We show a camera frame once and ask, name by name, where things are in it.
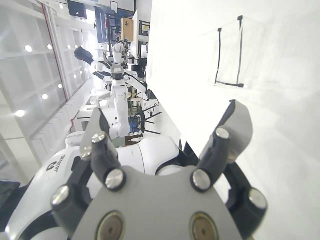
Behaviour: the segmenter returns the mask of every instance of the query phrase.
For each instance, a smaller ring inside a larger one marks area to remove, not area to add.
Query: table
[[[269,201],[255,240],[319,235],[319,6],[319,0],[152,0],[145,80],[195,153],[230,99],[250,111],[253,138],[237,162]],[[248,87],[214,86],[218,28],[219,79],[236,80],[240,15],[239,82]],[[177,108],[184,106],[187,114]]]

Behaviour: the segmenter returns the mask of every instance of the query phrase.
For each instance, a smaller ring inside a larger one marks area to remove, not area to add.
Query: humanoid robot
[[[230,101],[195,161],[164,139],[115,149],[109,130],[95,108],[80,153],[60,151],[30,182],[5,229],[10,240],[238,240],[260,225],[267,201],[235,163],[252,136],[241,103]],[[133,166],[140,157],[143,171]],[[213,187],[222,173],[226,204]]]
[[[98,76],[105,83],[109,83],[111,81],[111,97],[117,113],[116,122],[112,125],[109,133],[111,139],[119,136],[124,137],[130,132],[127,84],[132,85],[142,94],[146,94],[149,99],[155,99],[154,94],[150,90],[147,90],[146,83],[141,83],[134,76],[132,71],[123,68],[123,64],[121,64],[122,49],[123,44],[121,42],[113,45],[113,63],[103,57],[93,60],[91,53],[82,47],[78,47],[74,51],[74,56],[77,59],[83,60],[89,65],[95,67],[95,72],[93,72],[94,75]]]

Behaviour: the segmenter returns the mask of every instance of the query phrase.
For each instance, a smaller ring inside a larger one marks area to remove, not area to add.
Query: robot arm
[[[120,165],[100,113],[94,128],[88,128],[89,135],[96,131],[90,153],[84,151],[66,184],[50,200],[57,223],[73,240],[247,239],[260,225],[268,204],[238,165],[227,163],[233,138],[241,139],[224,128],[237,114],[236,107],[241,104],[233,100],[197,166],[161,178]],[[103,185],[94,199],[86,190],[92,172]],[[222,172],[231,185],[226,204],[212,186]]]

